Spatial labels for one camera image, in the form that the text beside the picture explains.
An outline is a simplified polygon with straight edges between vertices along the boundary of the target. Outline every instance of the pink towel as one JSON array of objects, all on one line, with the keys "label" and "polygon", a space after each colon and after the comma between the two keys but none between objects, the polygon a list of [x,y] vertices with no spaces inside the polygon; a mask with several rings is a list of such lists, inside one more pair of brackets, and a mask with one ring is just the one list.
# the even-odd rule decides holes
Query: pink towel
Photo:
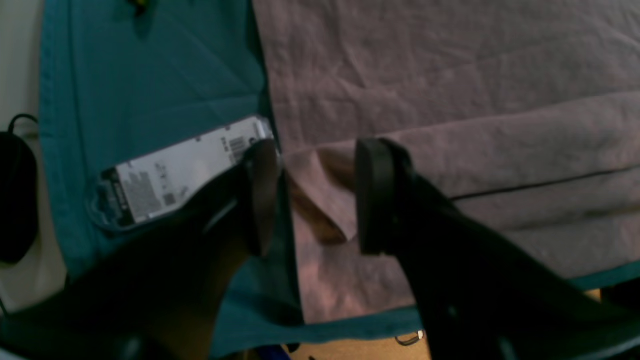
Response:
[{"label": "pink towel", "polygon": [[465,213],[563,277],[640,259],[637,2],[254,5],[307,323],[413,303],[395,259],[352,241],[362,136],[403,144]]}]

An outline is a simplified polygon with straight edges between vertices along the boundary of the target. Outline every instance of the white wall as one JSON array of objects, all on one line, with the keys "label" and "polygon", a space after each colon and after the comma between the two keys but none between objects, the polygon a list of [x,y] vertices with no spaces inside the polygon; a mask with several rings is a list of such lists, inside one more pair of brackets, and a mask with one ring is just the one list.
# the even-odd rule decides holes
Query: white wall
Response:
[{"label": "white wall", "polygon": [[[44,0],[0,0],[0,131],[18,113],[38,115],[40,29]],[[9,311],[38,302],[64,285],[67,270],[53,232],[38,127],[16,125],[38,161],[40,234],[15,266],[0,266],[0,297]]]}]

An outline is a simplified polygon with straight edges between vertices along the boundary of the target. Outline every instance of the mauve fabric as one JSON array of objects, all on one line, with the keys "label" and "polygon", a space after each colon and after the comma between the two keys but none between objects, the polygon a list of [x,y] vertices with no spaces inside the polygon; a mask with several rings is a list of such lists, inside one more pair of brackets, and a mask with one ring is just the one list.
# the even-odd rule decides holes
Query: mauve fabric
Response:
[{"label": "mauve fabric", "polygon": [[414,302],[395,259],[353,241],[359,137],[403,144],[466,214],[562,277],[640,259],[637,1],[254,6],[307,323]]}]

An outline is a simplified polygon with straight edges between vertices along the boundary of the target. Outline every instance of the teal cloth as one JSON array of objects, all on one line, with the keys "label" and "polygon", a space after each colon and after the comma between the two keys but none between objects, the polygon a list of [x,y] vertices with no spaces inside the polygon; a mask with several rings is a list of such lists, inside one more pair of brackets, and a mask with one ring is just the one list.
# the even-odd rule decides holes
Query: teal cloth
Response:
[{"label": "teal cloth", "polygon": [[[48,0],[42,30],[41,143],[56,235],[81,275],[131,235],[107,237],[84,212],[102,169],[252,113],[271,116],[249,0],[153,1],[139,19],[125,0]],[[273,248],[235,276],[212,356],[261,345],[374,339],[421,328],[414,307],[304,325],[287,199]],[[629,265],[576,280],[581,288],[632,279]]]}]

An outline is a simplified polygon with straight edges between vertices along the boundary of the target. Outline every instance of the barcode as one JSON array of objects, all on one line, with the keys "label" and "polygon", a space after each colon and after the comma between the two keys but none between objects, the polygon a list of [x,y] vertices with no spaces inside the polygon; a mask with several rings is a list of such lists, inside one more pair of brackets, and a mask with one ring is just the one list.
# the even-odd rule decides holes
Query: barcode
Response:
[{"label": "barcode", "polygon": [[175,204],[175,196],[172,193],[166,194],[164,196],[164,205],[165,206],[171,206]]},{"label": "barcode", "polygon": [[235,138],[229,141],[229,146],[231,147],[231,153],[234,157],[234,161],[239,163],[247,148],[246,141],[243,137]]}]

